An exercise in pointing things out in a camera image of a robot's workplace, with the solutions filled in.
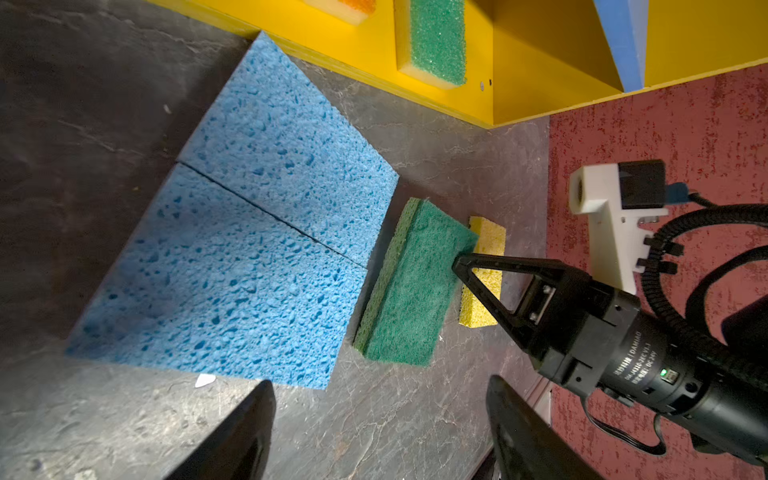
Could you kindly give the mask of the blue sponge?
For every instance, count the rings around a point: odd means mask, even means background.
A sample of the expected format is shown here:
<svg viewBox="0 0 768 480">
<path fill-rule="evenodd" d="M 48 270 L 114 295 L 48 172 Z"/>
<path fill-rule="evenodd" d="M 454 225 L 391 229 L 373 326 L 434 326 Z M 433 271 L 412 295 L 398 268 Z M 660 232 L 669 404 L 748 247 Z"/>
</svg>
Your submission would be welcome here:
<svg viewBox="0 0 768 480">
<path fill-rule="evenodd" d="M 180 165 L 90 300 L 67 350 L 322 390 L 364 277 L 358 265 Z"/>
<path fill-rule="evenodd" d="M 399 180 L 265 33 L 178 159 L 360 266 Z"/>
</svg>

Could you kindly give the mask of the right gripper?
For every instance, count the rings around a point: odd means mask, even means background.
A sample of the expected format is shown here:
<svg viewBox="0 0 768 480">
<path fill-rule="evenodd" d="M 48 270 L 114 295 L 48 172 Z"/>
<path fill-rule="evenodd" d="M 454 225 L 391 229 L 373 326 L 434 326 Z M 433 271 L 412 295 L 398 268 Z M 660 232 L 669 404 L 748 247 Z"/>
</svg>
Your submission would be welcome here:
<svg viewBox="0 0 768 480">
<path fill-rule="evenodd" d="M 502 272 L 499 297 L 474 269 Z M 766 464 L 766 391 L 678 343 L 637 297 L 560 260 L 462 254 L 453 272 L 534 369 L 582 401 L 600 389 L 685 428 L 702 452 Z"/>
</svg>

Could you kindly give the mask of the light green sponge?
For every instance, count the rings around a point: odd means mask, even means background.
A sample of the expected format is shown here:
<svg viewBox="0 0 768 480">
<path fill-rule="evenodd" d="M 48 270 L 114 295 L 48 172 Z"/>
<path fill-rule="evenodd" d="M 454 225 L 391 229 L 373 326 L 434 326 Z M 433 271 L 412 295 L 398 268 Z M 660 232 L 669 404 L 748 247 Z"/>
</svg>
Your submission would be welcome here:
<svg viewBox="0 0 768 480">
<path fill-rule="evenodd" d="M 443 90 L 465 84 L 464 1 L 396 1 L 394 26 L 400 73 Z"/>
</svg>

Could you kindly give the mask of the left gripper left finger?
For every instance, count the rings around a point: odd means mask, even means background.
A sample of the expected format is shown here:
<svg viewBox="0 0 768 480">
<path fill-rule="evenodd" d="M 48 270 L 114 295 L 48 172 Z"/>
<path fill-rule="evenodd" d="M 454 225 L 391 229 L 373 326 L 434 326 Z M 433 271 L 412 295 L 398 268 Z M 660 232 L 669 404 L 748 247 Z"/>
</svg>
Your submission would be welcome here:
<svg viewBox="0 0 768 480">
<path fill-rule="evenodd" d="M 168 479 L 260 479 L 267 466 L 276 398 L 260 382 Z"/>
</svg>

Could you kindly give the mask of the orange sponge front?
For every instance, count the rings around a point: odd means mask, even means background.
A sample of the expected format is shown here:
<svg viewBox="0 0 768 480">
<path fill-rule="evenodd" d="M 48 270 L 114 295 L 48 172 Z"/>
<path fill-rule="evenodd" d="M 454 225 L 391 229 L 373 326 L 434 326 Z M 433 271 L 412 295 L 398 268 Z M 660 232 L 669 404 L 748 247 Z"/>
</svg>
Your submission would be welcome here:
<svg viewBox="0 0 768 480">
<path fill-rule="evenodd" d="M 359 25 L 376 10 L 376 0 L 304 0 L 304 3 L 350 25 Z"/>
</svg>

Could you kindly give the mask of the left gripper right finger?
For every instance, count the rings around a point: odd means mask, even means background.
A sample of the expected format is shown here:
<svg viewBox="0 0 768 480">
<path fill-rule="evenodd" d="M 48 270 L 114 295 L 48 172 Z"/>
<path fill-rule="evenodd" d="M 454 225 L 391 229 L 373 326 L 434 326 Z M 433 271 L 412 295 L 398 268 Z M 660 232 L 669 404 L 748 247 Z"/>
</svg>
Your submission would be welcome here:
<svg viewBox="0 0 768 480">
<path fill-rule="evenodd" d="M 489 378 L 486 410 L 502 479 L 598 479 L 500 376 Z"/>
</svg>

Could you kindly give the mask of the dark green sponge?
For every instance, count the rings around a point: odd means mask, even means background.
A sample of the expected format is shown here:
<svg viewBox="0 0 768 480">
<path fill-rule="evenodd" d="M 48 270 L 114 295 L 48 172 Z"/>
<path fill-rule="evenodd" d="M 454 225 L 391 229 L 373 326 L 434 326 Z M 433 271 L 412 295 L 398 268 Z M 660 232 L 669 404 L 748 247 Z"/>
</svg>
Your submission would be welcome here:
<svg viewBox="0 0 768 480">
<path fill-rule="evenodd" d="M 459 283 L 452 265 L 478 235 L 426 199 L 411 198 L 387 248 L 353 346 L 364 358 L 427 366 Z"/>
</svg>

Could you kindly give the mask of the yellow shelf with coloured boards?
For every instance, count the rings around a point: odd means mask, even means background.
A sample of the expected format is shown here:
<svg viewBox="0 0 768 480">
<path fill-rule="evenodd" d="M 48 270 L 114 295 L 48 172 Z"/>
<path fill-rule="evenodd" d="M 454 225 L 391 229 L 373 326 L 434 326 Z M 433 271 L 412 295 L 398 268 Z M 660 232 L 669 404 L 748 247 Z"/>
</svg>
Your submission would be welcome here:
<svg viewBox="0 0 768 480">
<path fill-rule="evenodd" d="M 170 1 L 169 10 L 484 128 L 495 128 L 767 60 L 763 1 L 469 1 L 464 85 L 399 71 L 396 13 L 358 25 L 302 1 Z"/>
</svg>

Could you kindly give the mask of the yellow sponge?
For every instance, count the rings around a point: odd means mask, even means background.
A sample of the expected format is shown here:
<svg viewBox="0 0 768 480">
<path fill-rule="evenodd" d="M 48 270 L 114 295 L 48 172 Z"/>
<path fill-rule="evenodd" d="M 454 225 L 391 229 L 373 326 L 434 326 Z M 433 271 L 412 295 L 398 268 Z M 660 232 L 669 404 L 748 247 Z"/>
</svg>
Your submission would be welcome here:
<svg viewBox="0 0 768 480">
<path fill-rule="evenodd" d="M 502 256 L 506 247 L 506 229 L 484 217 L 471 216 L 470 230 L 478 235 L 474 252 L 486 255 Z M 502 272 L 498 270 L 474 269 L 473 273 L 482 284 L 495 296 L 502 291 Z M 467 328 L 482 328 L 497 324 L 495 318 L 467 288 L 462 290 L 459 323 Z"/>
</svg>

